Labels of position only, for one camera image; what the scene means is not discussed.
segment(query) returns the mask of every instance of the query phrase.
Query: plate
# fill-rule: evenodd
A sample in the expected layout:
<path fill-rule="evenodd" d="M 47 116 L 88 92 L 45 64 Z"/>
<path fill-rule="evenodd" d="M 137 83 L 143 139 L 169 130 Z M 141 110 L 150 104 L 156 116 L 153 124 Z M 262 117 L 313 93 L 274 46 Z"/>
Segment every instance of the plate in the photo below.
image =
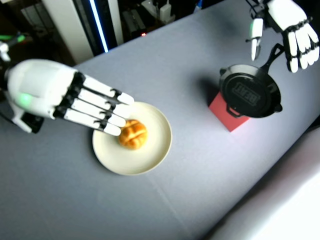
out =
<path fill-rule="evenodd" d="M 103 166 L 126 176 L 144 174 L 157 167 L 167 156 L 172 143 L 172 130 L 165 115 L 156 107 L 135 102 L 130 119 L 139 120 L 148 131 L 144 146 L 130 150 L 121 146 L 117 136 L 95 130 L 92 136 L 93 150 Z"/>

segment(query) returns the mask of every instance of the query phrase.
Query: golden brown bread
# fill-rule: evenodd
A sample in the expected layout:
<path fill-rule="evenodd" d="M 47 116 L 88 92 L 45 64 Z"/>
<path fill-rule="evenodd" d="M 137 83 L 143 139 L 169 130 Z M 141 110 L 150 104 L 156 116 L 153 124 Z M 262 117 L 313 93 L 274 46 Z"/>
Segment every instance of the golden brown bread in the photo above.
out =
<path fill-rule="evenodd" d="M 147 141 L 148 131 L 145 125 L 135 119 L 127 120 L 118 137 L 119 143 L 128 149 L 139 149 Z"/>

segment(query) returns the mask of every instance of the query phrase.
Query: white robotic hand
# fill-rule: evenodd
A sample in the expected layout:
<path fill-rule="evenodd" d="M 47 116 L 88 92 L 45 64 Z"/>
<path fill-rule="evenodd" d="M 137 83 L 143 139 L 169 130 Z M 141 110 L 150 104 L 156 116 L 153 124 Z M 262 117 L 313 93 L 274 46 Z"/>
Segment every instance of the white robotic hand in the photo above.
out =
<path fill-rule="evenodd" d="M 306 13 L 293 0 L 270 0 L 251 25 L 251 58 L 257 57 L 263 25 L 282 32 L 288 69 L 295 73 L 319 59 L 319 38 L 309 24 Z"/>
<path fill-rule="evenodd" d="M 4 94 L 12 121 L 39 131 L 43 118 L 61 118 L 118 136 L 130 116 L 133 97 L 64 64 L 30 59 L 8 69 Z"/>

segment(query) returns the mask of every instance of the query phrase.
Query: cast iron skillet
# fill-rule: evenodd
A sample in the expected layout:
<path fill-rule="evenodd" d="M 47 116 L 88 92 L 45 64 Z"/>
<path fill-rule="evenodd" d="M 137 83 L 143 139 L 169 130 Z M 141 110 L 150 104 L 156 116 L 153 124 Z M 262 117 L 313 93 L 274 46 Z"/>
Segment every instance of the cast iron skillet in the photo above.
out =
<path fill-rule="evenodd" d="M 279 88 L 268 71 L 283 52 L 284 47 L 277 43 L 268 61 L 260 68 L 237 64 L 220 70 L 220 91 L 230 115 L 263 118 L 282 111 Z"/>

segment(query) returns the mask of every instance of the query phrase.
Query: table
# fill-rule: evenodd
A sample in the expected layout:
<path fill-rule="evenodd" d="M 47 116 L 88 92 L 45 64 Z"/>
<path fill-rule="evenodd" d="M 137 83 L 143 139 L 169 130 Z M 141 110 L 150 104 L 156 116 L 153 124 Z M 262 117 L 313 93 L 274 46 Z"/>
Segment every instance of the table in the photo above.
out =
<path fill-rule="evenodd" d="M 77 66 L 170 121 L 171 151 L 147 174 L 105 169 L 84 126 L 46 120 L 38 134 L 26 134 L 0 118 L 0 238 L 203 237 L 320 113 L 319 63 L 293 74 L 284 54 L 269 72 L 282 94 L 281 113 L 230 133 L 209 111 L 219 69 L 252 64 L 248 13 L 245 1 L 226 0 Z M 254 65 L 280 41 L 266 30 Z"/>

